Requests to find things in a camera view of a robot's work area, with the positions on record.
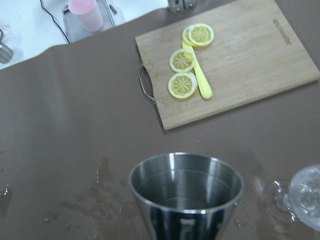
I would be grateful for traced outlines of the steel jigger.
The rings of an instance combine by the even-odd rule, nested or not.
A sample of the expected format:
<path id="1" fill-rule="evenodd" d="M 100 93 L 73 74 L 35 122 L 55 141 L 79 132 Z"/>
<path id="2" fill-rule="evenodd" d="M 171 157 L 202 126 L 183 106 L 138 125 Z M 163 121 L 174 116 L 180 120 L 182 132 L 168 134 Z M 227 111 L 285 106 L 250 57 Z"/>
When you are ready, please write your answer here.
<path id="1" fill-rule="evenodd" d="M 245 190 L 230 164 L 186 152 L 140 162 L 128 183 L 152 240 L 219 239 Z"/>

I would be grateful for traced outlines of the clear wine glass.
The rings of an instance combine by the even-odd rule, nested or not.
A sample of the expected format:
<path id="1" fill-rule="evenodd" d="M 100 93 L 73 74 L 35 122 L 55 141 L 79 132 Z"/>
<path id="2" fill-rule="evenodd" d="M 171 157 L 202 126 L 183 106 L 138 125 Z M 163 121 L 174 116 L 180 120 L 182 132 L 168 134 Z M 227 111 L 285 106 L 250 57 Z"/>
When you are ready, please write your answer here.
<path id="1" fill-rule="evenodd" d="M 320 230 L 320 165 L 300 169 L 291 180 L 273 180 L 263 192 L 269 214 L 281 222 L 300 220 Z"/>

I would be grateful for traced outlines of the lemon slice near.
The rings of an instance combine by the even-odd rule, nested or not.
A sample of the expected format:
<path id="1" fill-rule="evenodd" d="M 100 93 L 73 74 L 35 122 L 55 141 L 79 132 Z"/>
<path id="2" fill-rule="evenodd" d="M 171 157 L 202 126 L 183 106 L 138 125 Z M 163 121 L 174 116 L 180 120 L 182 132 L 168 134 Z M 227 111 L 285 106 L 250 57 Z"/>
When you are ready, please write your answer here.
<path id="1" fill-rule="evenodd" d="M 192 72 L 174 74 L 167 84 L 169 93 L 177 99 L 187 99 L 198 88 L 196 76 Z"/>

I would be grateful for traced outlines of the lemon slice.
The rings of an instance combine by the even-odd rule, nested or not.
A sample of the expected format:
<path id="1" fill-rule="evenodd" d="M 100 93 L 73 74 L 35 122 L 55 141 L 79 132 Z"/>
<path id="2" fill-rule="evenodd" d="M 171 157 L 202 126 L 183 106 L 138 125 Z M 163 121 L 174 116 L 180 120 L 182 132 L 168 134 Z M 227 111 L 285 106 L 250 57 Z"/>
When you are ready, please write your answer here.
<path id="1" fill-rule="evenodd" d="M 167 84 L 169 93 L 177 99 L 187 99 L 198 88 L 196 76 L 192 72 L 174 74 Z"/>
<path id="2" fill-rule="evenodd" d="M 214 30 L 205 23 L 191 24 L 182 31 L 182 40 L 193 47 L 209 46 L 214 38 Z"/>
<path id="3" fill-rule="evenodd" d="M 178 49 L 169 58 L 169 66 L 176 73 L 190 72 L 196 64 L 196 55 L 190 49 Z"/>

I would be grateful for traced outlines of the lemon slice middle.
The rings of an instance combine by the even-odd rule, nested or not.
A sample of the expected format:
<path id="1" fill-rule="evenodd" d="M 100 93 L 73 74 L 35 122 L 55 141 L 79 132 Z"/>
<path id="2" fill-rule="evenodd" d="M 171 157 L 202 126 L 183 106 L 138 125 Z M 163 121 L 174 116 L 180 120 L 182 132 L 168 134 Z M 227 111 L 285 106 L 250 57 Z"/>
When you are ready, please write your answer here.
<path id="1" fill-rule="evenodd" d="M 178 49 L 169 58 L 169 66 L 176 73 L 190 72 L 196 64 L 196 55 L 190 49 Z"/>

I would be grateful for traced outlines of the lemon slice far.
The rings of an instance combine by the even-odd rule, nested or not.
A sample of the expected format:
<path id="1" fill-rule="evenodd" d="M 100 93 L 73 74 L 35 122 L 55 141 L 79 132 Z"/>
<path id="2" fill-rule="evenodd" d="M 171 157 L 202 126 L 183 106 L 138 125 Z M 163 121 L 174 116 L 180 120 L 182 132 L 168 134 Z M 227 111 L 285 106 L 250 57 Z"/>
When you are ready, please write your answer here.
<path id="1" fill-rule="evenodd" d="M 193 47 L 209 46 L 214 38 L 214 30 L 205 23 L 191 24 L 182 31 L 182 40 Z"/>

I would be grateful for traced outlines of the bamboo cutting board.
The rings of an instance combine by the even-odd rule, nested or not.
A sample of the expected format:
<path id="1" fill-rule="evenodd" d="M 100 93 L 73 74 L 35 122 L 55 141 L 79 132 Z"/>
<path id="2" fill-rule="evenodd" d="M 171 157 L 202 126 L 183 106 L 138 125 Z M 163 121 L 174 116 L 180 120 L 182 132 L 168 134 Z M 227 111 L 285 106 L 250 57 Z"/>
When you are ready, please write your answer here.
<path id="1" fill-rule="evenodd" d="M 177 99 L 168 91 L 172 53 L 183 29 L 206 23 L 213 43 L 195 50 L 213 96 Z M 136 37 L 165 130 L 317 81 L 320 72 L 273 0 L 237 0 Z"/>

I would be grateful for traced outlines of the white kitchen scale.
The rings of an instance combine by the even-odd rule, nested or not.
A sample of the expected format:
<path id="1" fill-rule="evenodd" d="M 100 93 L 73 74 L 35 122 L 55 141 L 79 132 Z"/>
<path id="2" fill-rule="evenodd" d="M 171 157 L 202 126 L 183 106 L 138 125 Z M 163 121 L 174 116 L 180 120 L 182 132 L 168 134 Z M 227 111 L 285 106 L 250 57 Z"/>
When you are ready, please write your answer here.
<path id="1" fill-rule="evenodd" d="M 70 0 L 62 13 L 71 43 L 116 26 L 106 0 Z"/>

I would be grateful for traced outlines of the pink plastic cup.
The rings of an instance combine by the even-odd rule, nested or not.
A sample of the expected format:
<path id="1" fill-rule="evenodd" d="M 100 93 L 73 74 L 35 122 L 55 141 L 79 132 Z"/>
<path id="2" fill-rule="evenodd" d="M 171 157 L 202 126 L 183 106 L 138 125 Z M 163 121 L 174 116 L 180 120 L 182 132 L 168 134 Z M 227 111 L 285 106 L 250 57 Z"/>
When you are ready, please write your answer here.
<path id="1" fill-rule="evenodd" d="M 68 9 L 89 32 L 98 32 L 104 25 L 96 0 L 69 0 Z"/>

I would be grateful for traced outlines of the aluminium frame post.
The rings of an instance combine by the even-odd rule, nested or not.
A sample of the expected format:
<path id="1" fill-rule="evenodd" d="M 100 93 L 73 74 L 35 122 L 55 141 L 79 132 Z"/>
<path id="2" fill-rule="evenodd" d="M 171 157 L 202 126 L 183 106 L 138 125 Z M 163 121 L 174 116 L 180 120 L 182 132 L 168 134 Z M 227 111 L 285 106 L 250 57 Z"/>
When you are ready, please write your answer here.
<path id="1" fill-rule="evenodd" d="M 195 7 L 198 0 L 167 0 L 167 5 L 171 13 L 177 13 L 183 10 Z"/>

